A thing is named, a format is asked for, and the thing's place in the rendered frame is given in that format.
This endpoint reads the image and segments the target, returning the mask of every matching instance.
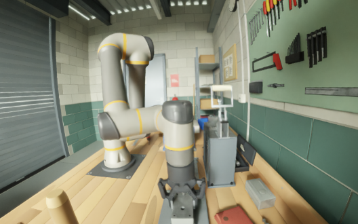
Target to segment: yellow ring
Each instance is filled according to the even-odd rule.
[[[158,117],[159,117],[159,114],[160,114],[160,113],[161,113],[161,110],[160,110],[160,112],[158,113],[157,118],[156,118],[156,120],[155,120],[155,125],[157,126],[158,131],[160,131],[160,129],[159,129],[159,127],[158,127]]]
[[[106,151],[117,151],[117,150],[124,149],[124,147],[125,147],[125,145],[122,145],[121,147],[114,148],[114,149],[107,149],[107,148],[104,148],[104,149],[106,149]]]
[[[127,35],[123,34],[123,52],[122,52],[122,60],[125,60],[127,54]]]
[[[125,104],[128,105],[128,103],[125,102],[124,100],[115,100],[115,101],[112,101],[112,102],[107,103],[106,106],[104,106],[103,110],[105,110],[106,107],[108,107],[109,105],[111,105],[111,104],[113,104],[113,103],[116,103],[116,102],[122,102],[122,103],[125,103]]]
[[[126,60],[126,64],[149,64],[149,62],[145,61],[137,61],[137,60]]]
[[[105,46],[114,46],[114,47],[116,47],[116,48],[118,48],[118,49],[121,49],[118,45],[115,45],[115,44],[113,44],[113,43],[108,43],[108,44],[104,44],[104,45],[100,46],[100,48],[98,48],[97,54],[98,54],[98,53],[100,52],[100,50],[101,50],[102,48],[104,48]]]
[[[187,149],[191,149],[194,147],[194,143],[191,146],[188,147],[183,147],[183,148],[172,148],[172,147],[168,147],[167,145],[165,146],[166,149],[172,150],[172,151],[184,151]]]
[[[142,117],[140,116],[139,109],[136,109],[139,119],[139,134],[142,134],[143,132],[143,125],[142,125]]]

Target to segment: fluorescent light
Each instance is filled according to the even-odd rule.
[[[72,9],[73,11],[77,12],[78,14],[80,14],[82,17],[84,17],[86,20],[90,20],[87,16],[83,15],[81,12],[79,12],[78,10],[76,10],[74,7],[72,6],[68,6],[70,9]]]

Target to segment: red object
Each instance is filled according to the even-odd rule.
[[[264,14],[267,15],[266,1],[264,1]]]
[[[273,1],[270,0],[270,8],[273,9]]]
[[[171,74],[170,75],[170,86],[171,87],[179,87],[179,74]]]
[[[218,224],[253,224],[240,206],[215,215]]]
[[[279,58],[279,54],[273,54],[273,62],[276,65],[277,70],[282,70],[281,59]]]

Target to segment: wooden workbench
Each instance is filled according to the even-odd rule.
[[[86,175],[103,160],[104,149],[101,149],[13,209],[0,219],[0,224],[53,223],[45,196],[56,188],[65,190],[80,223],[157,224],[163,203],[157,183],[159,178],[167,178],[163,139],[159,133],[152,133],[150,141],[144,138],[133,143],[127,142],[129,151],[146,157],[130,180]],[[195,144],[202,178],[205,177],[202,132],[195,135]],[[275,207],[257,210],[247,194],[246,180],[258,177],[276,195]],[[274,224],[327,223],[259,155],[249,172],[235,173],[235,182],[235,187],[206,189],[211,224],[216,224],[216,213],[236,206],[242,207],[253,223],[263,223],[262,218]]]

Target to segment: green tool board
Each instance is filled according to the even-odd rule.
[[[358,97],[306,95],[305,88],[358,88],[358,1],[309,0],[302,7],[289,9],[289,0],[283,0],[283,12],[277,25],[273,26],[271,37],[266,35],[266,20],[260,29],[253,45],[250,45],[250,26],[248,22],[262,8],[263,0],[257,0],[247,13],[249,27],[251,81],[263,80],[261,94],[251,97],[297,105],[322,107],[339,111],[358,113]],[[321,27],[327,27],[327,58],[313,68],[309,68],[307,58],[306,35]],[[295,36],[300,33],[301,51],[304,61],[286,64],[287,49]],[[283,70],[276,68],[252,72],[252,61],[268,53],[279,53]],[[273,63],[273,57],[260,63],[255,68]],[[285,84],[285,87],[270,88],[272,83]]]

